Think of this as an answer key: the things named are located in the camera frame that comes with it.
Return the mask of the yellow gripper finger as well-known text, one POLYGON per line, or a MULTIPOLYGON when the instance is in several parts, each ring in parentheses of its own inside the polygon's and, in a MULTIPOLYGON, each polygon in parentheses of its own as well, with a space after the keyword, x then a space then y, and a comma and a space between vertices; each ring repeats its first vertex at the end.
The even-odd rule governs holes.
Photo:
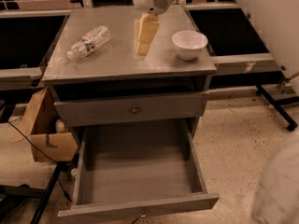
POLYGON ((139 20, 135 20, 135 54, 146 56, 150 45, 159 29, 158 16, 143 13, 139 20))

